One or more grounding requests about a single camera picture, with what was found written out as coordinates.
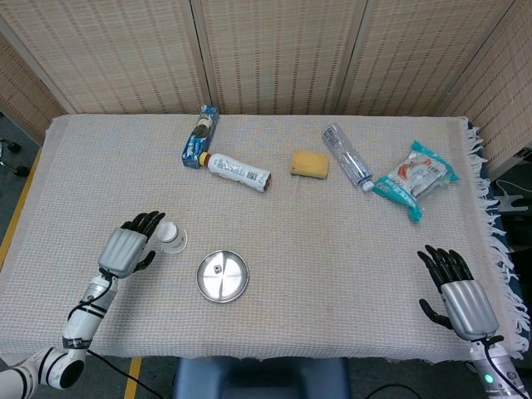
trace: cable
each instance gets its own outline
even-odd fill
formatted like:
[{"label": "cable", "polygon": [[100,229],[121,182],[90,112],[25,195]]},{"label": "cable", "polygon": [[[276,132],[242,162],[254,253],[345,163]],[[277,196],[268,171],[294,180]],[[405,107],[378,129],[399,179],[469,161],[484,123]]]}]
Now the cable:
[{"label": "cable", "polygon": [[97,353],[94,353],[91,349],[87,349],[86,350],[87,352],[89,352],[92,356],[96,357],[97,359],[101,360],[102,362],[104,362],[107,366],[109,366],[110,368],[112,368],[113,370],[115,370],[116,372],[120,373],[122,376],[124,377],[127,377],[129,378],[130,380],[136,382],[137,384],[139,384],[141,387],[143,387],[144,389],[146,389],[149,393],[152,393],[153,395],[155,395],[156,397],[159,397],[159,399],[165,399],[165,397],[163,397],[161,394],[159,394],[158,392],[154,391],[153,389],[151,389],[150,387],[148,387],[147,385],[143,384],[142,382],[140,382],[139,380],[137,380],[136,378],[134,378],[133,376],[130,376],[127,372],[123,372],[120,368],[118,368],[117,366],[115,366],[113,363],[109,362],[107,359],[105,359],[104,357],[100,356],[99,354]]},{"label": "cable", "polygon": [[520,189],[520,190],[523,190],[523,191],[526,191],[527,193],[532,193],[532,190],[528,190],[526,189],[525,187],[521,187],[520,185],[517,185],[515,183],[512,183],[511,181],[507,181],[507,180],[497,180],[495,182],[495,184],[497,185],[497,187],[499,187],[503,193],[505,193],[505,195],[508,195],[508,193],[506,192],[505,189],[503,189],[501,186],[500,186],[500,183],[506,183],[507,185],[513,185],[514,187]]},{"label": "cable", "polygon": [[491,355],[490,355],[490,345],[491,343],[488,341],[488,340],[482,340],[482,343],[484,344],[484,354],[485,354],[485,357],[486,359],[488,359],[488,362],[490,363],[490,365],[493,367],[493,369],[495,370],[495,372],[497,374],[499,374],[499,377],[501,377],[509,386],[510,388],[512,388],[520,397],[523,397],[524,399],[529,399],[528,396],[526,396],[523,392],[521,392],[516,386],[515,384],[510,381],[500,370],[499,368],[497,368],[497,366],[493,363],[493,360],[491,360]]},{"label": "cable", "polygon": [[115,276],[112,273],[107,272],[103,268],[100,268],[100,273],[102,273],[109,280],[109,285],[97,297],[94,297],[93,299],[90,299],[88,301],[80,301],[74,308],[72,308],[70,313],[68,313],[68,318],[66,318],[66,320],[70,320],[70,318],[72,317],[72,314],[74,314],[76,310],[81,309],[86,305],[90,305],[91,303],[96,302],[100,298],[103,298],[103,296],[109,292],[109,290],[111,289],[111,286],[113,285],[113,277]]},{"label": "cable", "polygon": [[386,384],[386,385],[383,385],[382,387],[379,387],[377,388],[375,391],[373,391],[372,393],[370,393],[368,396],[366,396],[364,399],[370,399],[370,397],[372,397],[373,395],[375,395],[377,392],[380,392],[380,391],[383,391],[387,388],[392,388],[392,387],[400,387],[400,388],[404,388],[404,389],[407,389],[408,391],[412,392],[414,395],[416,395],[417,399],[423,399],[421,397],[421,395],[419,393],[417,393],[416,391],[414,391],[412,388],[410,387],[407,387],[406,385],[402,385],[402,384]]}]

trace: blue chair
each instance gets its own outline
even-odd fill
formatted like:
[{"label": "blue chair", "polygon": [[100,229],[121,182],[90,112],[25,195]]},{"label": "blue chair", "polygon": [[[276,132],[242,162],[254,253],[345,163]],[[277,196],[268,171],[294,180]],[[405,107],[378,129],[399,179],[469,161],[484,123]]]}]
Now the blue chair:
[{"label": "blue chair", "polygon": [[347,359],[180,359],[174,399],[350,399]]}]

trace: clear plastic bottle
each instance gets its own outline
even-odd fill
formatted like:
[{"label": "clear plastic bottle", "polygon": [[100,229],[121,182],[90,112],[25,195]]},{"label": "clear plastic bottle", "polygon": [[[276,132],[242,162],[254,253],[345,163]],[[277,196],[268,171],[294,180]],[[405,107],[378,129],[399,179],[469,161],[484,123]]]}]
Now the clear plastic bottle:
[{"label": "clear plastic bottle", "polygon": [[351,142],[342,128],[333,123],[323,131],[323,141],[336,158],[347,177],[354,185],[360,185],[365,192],[373,188],[372,172],[366,166],[360,155],[352,147]]}]

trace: tablecloth fringe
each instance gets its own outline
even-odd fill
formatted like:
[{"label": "tablecloth fringe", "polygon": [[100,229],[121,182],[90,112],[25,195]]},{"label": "tablecloth fringe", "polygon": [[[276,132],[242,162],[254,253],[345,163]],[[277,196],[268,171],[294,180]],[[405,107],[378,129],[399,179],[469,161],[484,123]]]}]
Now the tablecloth fringe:
[{"label": "tablecloth fringe", "polygon": [[496,209],[498,201],[489,199],[490,180],[482,179],[480,177],[480,169],[486,160],[478,156],[478,151],[482,148],[482,139],[477,135],[478,128],[474,127],[466,131],[466,139],[470,144],[469,160],[470,167],[473,170],[476,183],[476,193],[479,199],[479,206],[482,214],[485,217],[485,233],[487,240],[491,247],[491,255],[493,263],[499,267],[500,283],[503,285],[502,290],[507,299],[506,310],[513,314],[512,319],[515,320],[514,333],[512,337],[505,337],[511,341],[511,347],[518,348],[518,352],[511,353],[514,357],[521,358],[520,352],[526,352],[529,348],[529,340],[523,337],[521,333],[523,330],[530,331],[530,316],[527,313],[527,308],[523,303],[523,299],[514,293],[509,282],[512,278],[517,279],[514,273],[514,264],[508,256],[508,248],[494,235],[505,235],[506,232],[495,227],[495,221],[500,217],[498,213],[490,213],[490,210]]}]

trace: woven partition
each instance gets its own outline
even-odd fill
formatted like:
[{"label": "woven partition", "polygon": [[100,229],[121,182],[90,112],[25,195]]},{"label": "woven partition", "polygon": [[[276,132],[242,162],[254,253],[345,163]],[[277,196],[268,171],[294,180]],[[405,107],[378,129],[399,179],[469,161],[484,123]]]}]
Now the woven partition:
[{"label": "woven partition", "polygon": [[202,0],[221,111],[330,111],[339,93],[333,87],[345,72],[340,64],[345,60],[347,68],[354,43],[350,31],[364,3]]},{"label": "woven partition", "polygon": [[480,127],[493,178],[532,141],[532,2],[517,0],[449,95],[442,114]]},{"label": "woven partition", "polygon": [[65,111],[2,35],[0,88],[0,111],[42,144],[52,118]]},{"label": "woven partition", "polygon": [[338,110],[424,116],[511,0],[371,0]]},{"label": "woven partition", "polygon": [[197,113],[180,3],[4,0],[0,13],[75,112]]}]

